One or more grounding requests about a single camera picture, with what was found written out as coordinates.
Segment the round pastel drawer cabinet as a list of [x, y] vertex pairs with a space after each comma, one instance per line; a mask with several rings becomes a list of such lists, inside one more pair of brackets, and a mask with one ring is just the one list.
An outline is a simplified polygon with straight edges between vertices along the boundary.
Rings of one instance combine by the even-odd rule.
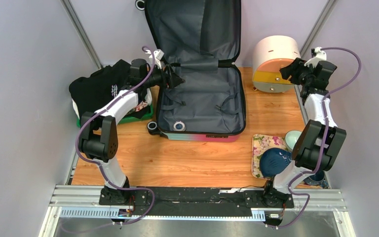
[[274, 35], [260, 40], [252, 55], [255, 90], [267, 93], [284, 93], [294, 87], [282, 78], [280, 69], [300, 56], [297, 42], [289, 37]]

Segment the black floral print garment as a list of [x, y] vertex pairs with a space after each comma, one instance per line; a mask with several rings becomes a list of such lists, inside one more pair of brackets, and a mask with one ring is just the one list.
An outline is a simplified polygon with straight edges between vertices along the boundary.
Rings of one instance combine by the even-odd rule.
[[[130, 66], [131, 64], [121, 59], [112, 66], [105, 66], [95, 71], [88, 77], [75, 79], [69, 85], [71, 98], [79, 109], [81, 105], [89, 104], [105, 106], [126, 88], [126, 80], [130, 76]], [[150, 91], [146, 93], [144, 99], [139, 100], [139, 104], [134, 108], [139, 111], [148, 105], [152, 105]]]

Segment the white cloth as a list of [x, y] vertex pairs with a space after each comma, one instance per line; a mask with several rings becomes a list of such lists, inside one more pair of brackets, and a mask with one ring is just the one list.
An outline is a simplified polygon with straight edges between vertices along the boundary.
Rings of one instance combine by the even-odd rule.
[[76, 114], [76, 117], [79, 119], [79, 111], [76, 102], [72, 99], [72, 105], [73, 105], [73, 110]]

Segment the green plastic tray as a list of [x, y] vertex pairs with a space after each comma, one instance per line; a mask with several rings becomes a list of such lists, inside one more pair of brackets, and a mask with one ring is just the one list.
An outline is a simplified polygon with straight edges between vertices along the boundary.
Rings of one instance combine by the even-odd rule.
[[[81, 105], [80, 109], [78, 107], [79, 111], [79, 119], [76, 121], [77, 127], [80, 127], [80, 117], [82, 115], [82, 112], [94, 112], [97, 109], [100, 109], [103, 107], [103, 105]], [[126, 114], [124, 117], [121, 118], [121, 120], [116, 119], [117, 123], [130, 123], [130, 122], [136, 122], [141, 120], [148, 120], [151, 119], [153, 116], [153, 105], [148, 105], [144, 108], [142, 108], [139, 111], [136, 111], [136, 108], [132, 109], [128, 114]]]

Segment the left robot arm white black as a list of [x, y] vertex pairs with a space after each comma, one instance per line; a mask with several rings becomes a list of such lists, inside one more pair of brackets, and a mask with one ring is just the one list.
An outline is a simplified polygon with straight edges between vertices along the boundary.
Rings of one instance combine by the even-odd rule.
[[118, 150], [117, 124], [130, 110], [139, 104], [145, 92], [154, 86], [172, 89], [185, 80], [171, 66], [162, 67], [145, 59], [135, 59], [120, 72], [111, 66], [108, 77], [119, 79], [118, 94], [102, 108], [84, 112], [80, 118], [80, 130], [76, 137], [76, 152], [85, 162], [96, 165], [105, 181], [102, 194], [112, 196], [120, 205], [131, 199], [132, 188], [127, 176], [115, 158]]

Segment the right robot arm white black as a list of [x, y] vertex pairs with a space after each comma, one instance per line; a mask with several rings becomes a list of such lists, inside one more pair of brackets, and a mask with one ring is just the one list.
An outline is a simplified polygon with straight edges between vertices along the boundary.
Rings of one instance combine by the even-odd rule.
[[291, 188], [303, 179], [332, 168], [346, 139], [346, 131], [339, 128], [330, 113], [330, 93], [326, 89], [336, 65], [320, 60], [315, 66], [296, 58], [280, 69], [283, 79], [301, 85], [303, 106], [309, 121], [292, 151], [291, 163], [273, 181], [274, 188], [262, 192], [266, 206], [276, 206], [282, 199], [292, 197]]

